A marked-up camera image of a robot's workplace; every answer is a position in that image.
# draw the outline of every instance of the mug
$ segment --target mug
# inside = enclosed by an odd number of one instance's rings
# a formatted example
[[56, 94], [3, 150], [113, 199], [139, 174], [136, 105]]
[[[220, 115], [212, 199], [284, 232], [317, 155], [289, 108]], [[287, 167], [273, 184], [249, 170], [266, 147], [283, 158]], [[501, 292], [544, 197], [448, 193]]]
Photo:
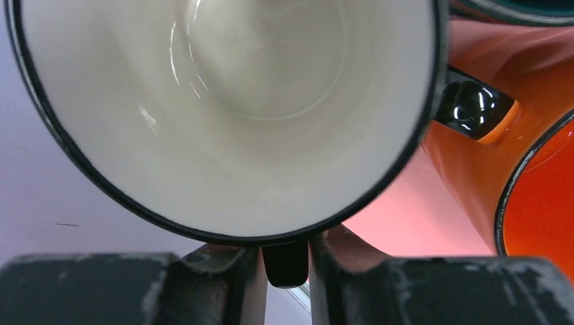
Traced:
[[450, 29], [449, 63], [484, 88], [459, 87], [474, 101], [442, 106], [422, 147], [493, 251], [547, 257], [574, 279], [574, 28]]
[[570, 0], [450, 0], [451, 13], [461, 18], [523, 26], [574, 25]]
[[441, 98], [442, 0], [5, 2], [77, 167], [169, 231], [263, 246], [275, 286], [305, 281], [308, 236], [390, 184]]

